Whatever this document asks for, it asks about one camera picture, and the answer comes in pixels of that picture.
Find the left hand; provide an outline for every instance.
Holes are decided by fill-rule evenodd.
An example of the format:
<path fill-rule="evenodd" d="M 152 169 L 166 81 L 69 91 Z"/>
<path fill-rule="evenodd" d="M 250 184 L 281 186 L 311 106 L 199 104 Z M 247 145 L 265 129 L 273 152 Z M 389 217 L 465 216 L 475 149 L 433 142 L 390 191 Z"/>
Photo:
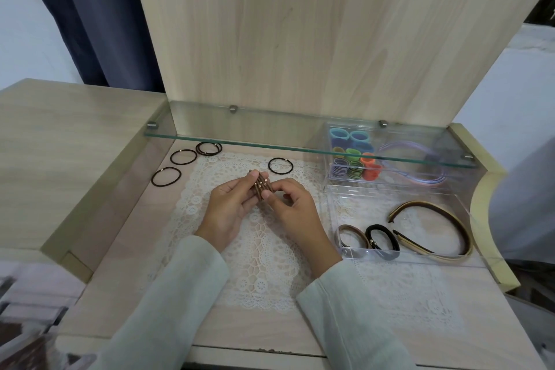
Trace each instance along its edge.
<path fill-rule="evenodd" d="M 268 173 L 261 174 L 268 178 Z M 258 203 L 256 192 L 252 188 L 258 175 L 258 170 L 252 170 L 245 177 L 236 178 L 213 189 L 204 219 L 195 235 L 202 237 L 222 253 L 239 234 L 245 215 Z"/>

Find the hand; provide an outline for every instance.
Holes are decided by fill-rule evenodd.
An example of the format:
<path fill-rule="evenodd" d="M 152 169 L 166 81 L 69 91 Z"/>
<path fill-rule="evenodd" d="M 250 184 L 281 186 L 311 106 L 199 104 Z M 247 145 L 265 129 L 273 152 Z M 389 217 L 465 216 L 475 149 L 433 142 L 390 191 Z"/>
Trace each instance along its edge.
<path fill-rule="evenodd" d="M 208 208 L 196 236 L 208 241 L 220 253 L 239 234 L 241 221 L 258 203 L 252 186 L 259 171 L 252 170 L 245 177 L 220 184 L 210 193 Z"/>
<path fill-rule="evenodd" d="M 313 276 L 320 277 L 340 262 L 341 256 L 323 229 L 314 199 L 301 183 L 292 178 L 284 178 L 271 185 L 274 191 L 285 192 L 285 197 L 290 198 L 293 205 L 285 205 L 269 190 L 262 192 L 262 198 L 274 210 L 285 231 L 305 254 Z"/>

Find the white lace doily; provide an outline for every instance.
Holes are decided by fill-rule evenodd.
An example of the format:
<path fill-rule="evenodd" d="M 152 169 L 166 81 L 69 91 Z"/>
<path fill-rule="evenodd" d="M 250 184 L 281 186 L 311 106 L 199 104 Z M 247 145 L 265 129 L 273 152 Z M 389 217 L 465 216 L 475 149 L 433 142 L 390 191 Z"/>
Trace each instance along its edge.
<path fill-rule="evenodd" d="M 178 241 L 198 228 L 210 191 L 228 180 L 245 176 L 251 169 L 267 170 L 269 159 L 222 152 L 197 160 L 164 228 L 164 236 L 152 255 L 145 288 L 169 262 Z M 331 228 L 320 165 L 305 161 L 293 163 L 294 170 L 284 177 L 295 178 L 310 191 L 324 227 Z M 370 213 L 368 205 L 361 207 Z M 343 202 L 337 205 L 337 214 L 342 223 L 353 223 L 352 217 L 363 216 L 357 209 L 352 202 Z M 415 219 L 413 225 L 420 225 L 416 216 L 412 219 Z M 297 309 L 295 296 L 312 281 L 304 256 L 264 204 L 255 207 L 243 220 L 239 235 L 226 248 L 223 257 L 231 277 L 217 304 L 288 312 Z M 357 261 L 356 268 L 392 326 L 420 330 L 462 329 L 461 318 L 448 295 L 440 267 Z"/>

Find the white sleeve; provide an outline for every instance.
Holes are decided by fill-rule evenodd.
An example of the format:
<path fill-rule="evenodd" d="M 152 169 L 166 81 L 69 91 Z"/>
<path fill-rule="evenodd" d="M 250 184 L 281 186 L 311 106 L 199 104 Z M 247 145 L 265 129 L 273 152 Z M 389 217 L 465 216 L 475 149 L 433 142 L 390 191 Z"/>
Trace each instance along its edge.
<path fill-rule="evenodd" d="M 297 302 L 334 369 L 416 370 L 350 261 L 329 268 Z"/>
<path fill-rule="evenodd" d="M 185 237 L 90 369 L 181 368 L 199 325 L 228 279 L 227 265 L 209 242 Z"/>

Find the brown hair clip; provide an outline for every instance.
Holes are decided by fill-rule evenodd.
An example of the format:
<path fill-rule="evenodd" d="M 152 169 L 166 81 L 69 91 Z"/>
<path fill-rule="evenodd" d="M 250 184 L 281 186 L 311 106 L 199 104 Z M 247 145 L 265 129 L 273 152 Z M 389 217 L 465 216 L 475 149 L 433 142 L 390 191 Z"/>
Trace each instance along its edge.
<path fill-rule="evenodd" d="M 262 173 L 258 174 L 258 178 L 256 179 L 253 188 L 256 191 L 256 197 L 260 201 L 262 200 L 262 191 L 269 190 L 271 192 L 274 192 L 272 190 L 272 186 L 270 185 L 270 181 L 267 178 L 262 177 Z"/>

